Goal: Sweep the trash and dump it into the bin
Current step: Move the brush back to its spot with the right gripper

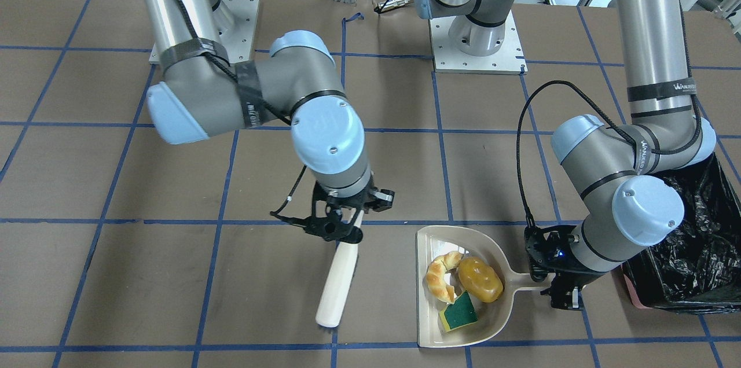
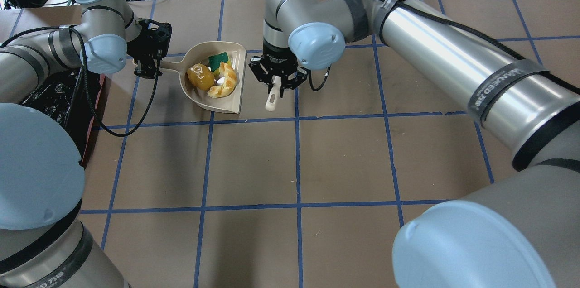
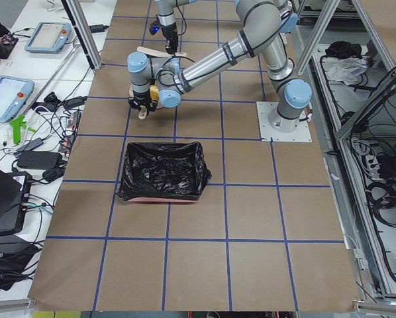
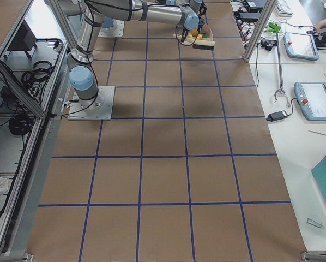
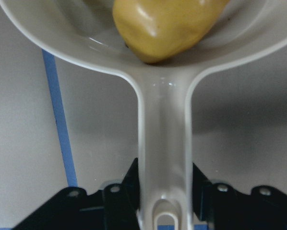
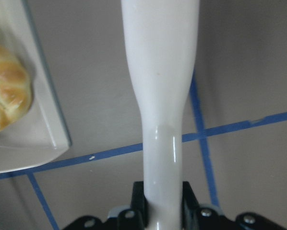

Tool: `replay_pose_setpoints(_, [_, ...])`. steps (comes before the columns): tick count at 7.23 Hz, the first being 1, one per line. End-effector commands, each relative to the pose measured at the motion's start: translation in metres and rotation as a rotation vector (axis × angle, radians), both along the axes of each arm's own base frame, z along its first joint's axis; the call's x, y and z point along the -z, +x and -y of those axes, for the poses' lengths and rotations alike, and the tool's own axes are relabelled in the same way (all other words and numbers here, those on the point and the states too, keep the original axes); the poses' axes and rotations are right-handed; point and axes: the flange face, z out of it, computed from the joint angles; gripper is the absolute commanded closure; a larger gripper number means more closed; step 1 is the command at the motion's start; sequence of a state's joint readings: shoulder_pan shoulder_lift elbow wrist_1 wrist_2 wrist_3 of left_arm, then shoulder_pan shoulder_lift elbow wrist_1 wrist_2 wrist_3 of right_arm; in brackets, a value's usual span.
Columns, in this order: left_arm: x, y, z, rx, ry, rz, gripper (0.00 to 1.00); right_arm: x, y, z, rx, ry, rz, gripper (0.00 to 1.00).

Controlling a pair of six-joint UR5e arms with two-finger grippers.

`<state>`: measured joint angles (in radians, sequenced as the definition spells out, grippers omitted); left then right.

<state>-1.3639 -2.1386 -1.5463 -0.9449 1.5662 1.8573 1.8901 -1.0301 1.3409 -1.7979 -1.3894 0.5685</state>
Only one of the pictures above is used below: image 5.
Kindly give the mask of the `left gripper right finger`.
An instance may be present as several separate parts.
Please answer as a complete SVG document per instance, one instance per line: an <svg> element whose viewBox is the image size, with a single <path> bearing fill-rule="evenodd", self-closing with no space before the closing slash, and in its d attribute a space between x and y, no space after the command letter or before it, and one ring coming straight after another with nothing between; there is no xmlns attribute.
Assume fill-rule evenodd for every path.
<svg viewBox="0 0 287 230"><path fill-rule="evenodd" d="M287 194L267 185L244 194L226 183L211 182L196 165L192 206L210 230L287 230Z"/></svg>

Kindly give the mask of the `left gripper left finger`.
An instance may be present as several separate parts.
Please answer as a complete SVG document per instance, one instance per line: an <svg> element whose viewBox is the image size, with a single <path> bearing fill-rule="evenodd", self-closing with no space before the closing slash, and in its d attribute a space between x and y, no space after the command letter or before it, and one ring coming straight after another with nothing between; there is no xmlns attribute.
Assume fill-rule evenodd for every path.
<svg viewBox="0 0 287 230"><path fill-rule="evenodd" d="M121 183L88 195L80 187L66 187L28 215L16 230L138 230L140 185L138 159Z"/></svg>

